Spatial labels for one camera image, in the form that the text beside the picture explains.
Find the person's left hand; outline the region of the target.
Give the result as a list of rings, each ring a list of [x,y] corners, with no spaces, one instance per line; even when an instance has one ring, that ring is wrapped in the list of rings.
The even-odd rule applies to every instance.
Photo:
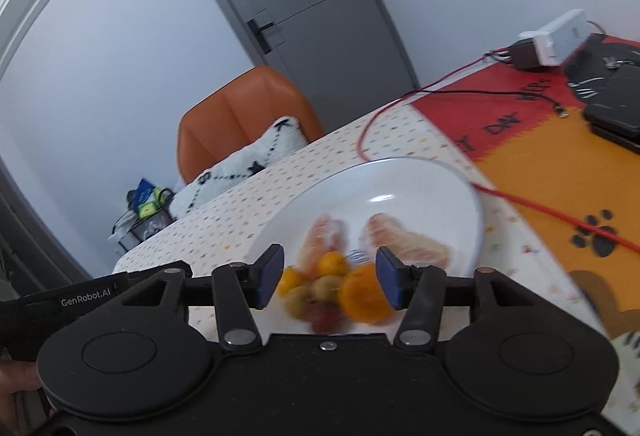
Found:
[[[34,362],[3,360],[1,363],[1,434],[17,435],[15,395],[41,386]]]

